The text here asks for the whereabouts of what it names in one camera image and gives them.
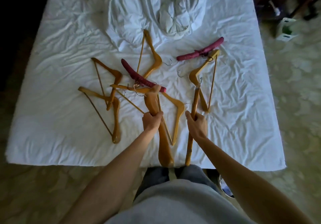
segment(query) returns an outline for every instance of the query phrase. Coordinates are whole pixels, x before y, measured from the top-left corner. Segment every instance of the bed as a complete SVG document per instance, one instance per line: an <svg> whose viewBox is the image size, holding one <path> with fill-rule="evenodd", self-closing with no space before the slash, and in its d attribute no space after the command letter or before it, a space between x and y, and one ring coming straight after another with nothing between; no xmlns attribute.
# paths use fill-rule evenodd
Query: bed
<svg viewBox="0 0 321 224"><path fill-rule="evenodd" d="M120 71L120 84L132 83L120 60L137 67L140 49L119 52L103 29L104 0L48 0L28 62L11 125L7 161L26 165L108 164L142 131L142 113L122 97L119 125L121 141L111 137L90 102L77 89L84 86L101 94L91 57ZM215 87L209 114L209 138L235 160L257 171L275 171L286 167L275 106L269 82L253 0L208 0L201 28L183 39L155 44L163 64L149 80L167 87L167 93L191 110L195 86L188 73L205 58L177 62L177 55L201 49L220 36ZM145 46L140 72L153 64ZM207 66L202 90L209 99L213 66ZM102 84L109 94L114 78L98 67ZM135 92L126 92L144 112L144 100ZM105 102L92 98L110 129L113 110ZM176 108L163 96L160 103L171 134ZM175 167L184 165L188 129L185 116L179 121L177 143L171 148ZM141 167L158 166L158 134L150 143ZM194 142L191 164L214 168Z"/></svg>

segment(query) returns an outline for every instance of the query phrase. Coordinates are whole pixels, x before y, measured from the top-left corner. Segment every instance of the floor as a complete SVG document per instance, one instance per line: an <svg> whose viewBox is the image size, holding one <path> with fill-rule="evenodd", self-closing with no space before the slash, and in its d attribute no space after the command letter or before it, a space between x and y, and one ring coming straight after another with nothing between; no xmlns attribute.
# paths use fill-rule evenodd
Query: floor
<svg viewBox="0 0 321 224"><path fill-rule="evenodd" d="M273 25L260 25L288 167L258 174L321 223L321 15L299 20L296 29L299 36L283 43L271 35ZM0 223L5 224L56 223L101 170L6 163L6 139L35 35L27 32L18 42L0 92ZM138 171L122 209L130 206L144 171Z"/></svg>

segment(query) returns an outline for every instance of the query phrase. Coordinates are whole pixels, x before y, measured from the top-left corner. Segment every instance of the box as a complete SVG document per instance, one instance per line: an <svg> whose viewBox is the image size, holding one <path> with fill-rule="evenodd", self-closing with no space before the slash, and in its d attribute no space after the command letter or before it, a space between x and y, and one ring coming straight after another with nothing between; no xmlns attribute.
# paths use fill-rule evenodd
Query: box
<svg viewBox="0 0 321 224"><path fill-rule="evenodd" d="M292 38L298 36L291 28L295 21L296 20L293 18L283 18L276 28L276 39L288 42Z"/></svg>

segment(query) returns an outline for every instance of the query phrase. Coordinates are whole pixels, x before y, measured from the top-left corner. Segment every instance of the gray shirt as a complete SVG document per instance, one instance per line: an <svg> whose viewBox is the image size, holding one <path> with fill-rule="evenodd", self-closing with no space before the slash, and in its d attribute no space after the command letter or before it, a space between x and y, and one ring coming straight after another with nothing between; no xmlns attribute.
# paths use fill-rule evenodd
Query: gray shirt
<svg viewBox="0 0 321 224"><path fill-rule="evenodd" d="M133 207L110 218L112 223L254 223L204 184L176 179L150 187Z"/></svg>

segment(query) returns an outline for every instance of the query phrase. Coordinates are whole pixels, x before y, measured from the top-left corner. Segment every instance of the hand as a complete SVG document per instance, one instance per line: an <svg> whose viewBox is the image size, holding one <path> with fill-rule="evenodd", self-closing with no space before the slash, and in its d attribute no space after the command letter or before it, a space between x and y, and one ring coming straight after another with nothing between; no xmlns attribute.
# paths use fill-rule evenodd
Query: hand
<svg viewBox="0 0 321 224"><path fill-rule="evenodd" d="M189 111L185 112L189 133L195 141L207 137L207 121L205 117L198 112L195 114L195 121Z"/></svg>
<svg viewBox="0 0 321 224"><path fill-rule="evenodd" d="M142 117L142 125L144 130L149 130L156 133L163 118L163 114L163 112L158 112L156 116L153 117L149 112L146 112Z"/></svg>

